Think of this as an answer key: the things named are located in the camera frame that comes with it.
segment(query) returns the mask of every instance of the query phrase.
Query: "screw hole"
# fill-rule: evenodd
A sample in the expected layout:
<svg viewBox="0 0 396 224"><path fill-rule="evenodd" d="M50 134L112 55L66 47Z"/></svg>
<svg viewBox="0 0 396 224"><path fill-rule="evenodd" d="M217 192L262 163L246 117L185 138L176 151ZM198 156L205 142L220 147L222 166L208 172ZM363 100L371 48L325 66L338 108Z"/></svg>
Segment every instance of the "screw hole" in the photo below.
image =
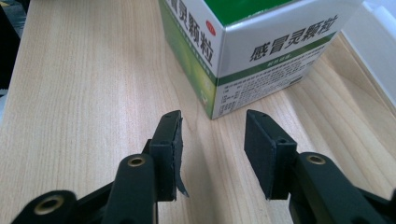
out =
<svg viewBox="0 0 396 224"><path fill-rule="evenodd" d="M143 165L145 162L146 162L145 159L136 157L136 158L132 158L132 159L128 160L128 165L132 166L132 167L136 167L136 166Z"/></svg>
<svg viewBox="0 0 396 224"><path fill-rule="evenodd" d="M284 143L288 143L289 141L284 139L284 138L280 138L280 139L277 140L277 142L280 143L280 144L284 144Z"/></svg>
<svg viewBox="0 0 396 224"><path fill-rule="evenodd" d="M326 163L326 161L321 158L320 156L313 156L310 155L306 158L309 162L314 163L316 165L323 165L324 163Z"/></svg>
<svg viewBox="0 0 396 224"><path fill-rule="evenodd" d="M62 195L52 195L41 201L35 207L35 213L39 216L49 214L64 204L64 197Z"/></svg>

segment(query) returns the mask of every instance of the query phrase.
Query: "black plastic part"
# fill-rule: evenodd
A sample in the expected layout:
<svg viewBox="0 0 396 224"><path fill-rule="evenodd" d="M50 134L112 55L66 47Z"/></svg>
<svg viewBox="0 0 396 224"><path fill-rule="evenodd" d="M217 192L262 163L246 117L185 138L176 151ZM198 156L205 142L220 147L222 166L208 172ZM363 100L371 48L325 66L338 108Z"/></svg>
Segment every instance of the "black plastic part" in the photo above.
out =
<svg viewBox="0 0 396 224"><path fill-rule="evenodd" d="M163 115L149 142L149 155L154 159L158 181L158 202L175 200L177 188L188 196L180 177L183 150L181 121L179 110Z"/></svg>
<svg viewBox="0 0 396 224"><path fill-rule="evenodd" d="M393 191L393 196L390 201L378 197L371 192L360 189L361 195L370 203L370 205L381 214L388 223L396 223L396 190Z"/></svg>
<svg viewBox="0 0 396 224"><path fill-rule="evenodd" d="M293 168L296 184L316 223L386 223L329 158L313 152L301 153ZM292 214L297 223L309 223Z"/></svg>
<svg viewBox="0 0 396 224"><path fill-rule="evenodd" d="M71 223L100 223L106 210L106 204L110 195L113 183L92 192L91 194L79 199L78 209Z"/></svg>
<svg viewBox="0 0 396 224"><path fill-rule="evenodd" d="M122 160L102 223L158 223L154 162L149 155Z"/></svg>
<svg viewBox="0 0 396 224"><path fill-rule="evenodd" d="M12 223L69 223L76 202L76 195L71 191L51 191L29 202Z"/></svg>
<svg viewBox="0 0 396 224"><path fill-rule="evenodd" d="M245 152L267 199L287 199L297 143L268 115L247 111Z"/></svg>

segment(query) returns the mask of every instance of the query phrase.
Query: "wooden table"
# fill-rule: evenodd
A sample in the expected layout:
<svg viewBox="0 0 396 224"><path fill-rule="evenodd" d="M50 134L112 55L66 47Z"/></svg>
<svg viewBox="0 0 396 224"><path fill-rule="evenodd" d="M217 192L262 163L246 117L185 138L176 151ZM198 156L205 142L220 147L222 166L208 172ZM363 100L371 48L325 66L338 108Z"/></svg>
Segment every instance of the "wooden table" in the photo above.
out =
<svg viewBox="0 0 396 224"><path fill-rule="evenodd" d="M190 198L160 203L163 224L291 223L287 202L264 200L243 150L247 109L389 198L394 107L355 58L337 37L302 82L209 120L164 40L157 1L32 1L0 131L0 223L44 192L81 198L111 182L177 109Z"/></svg>

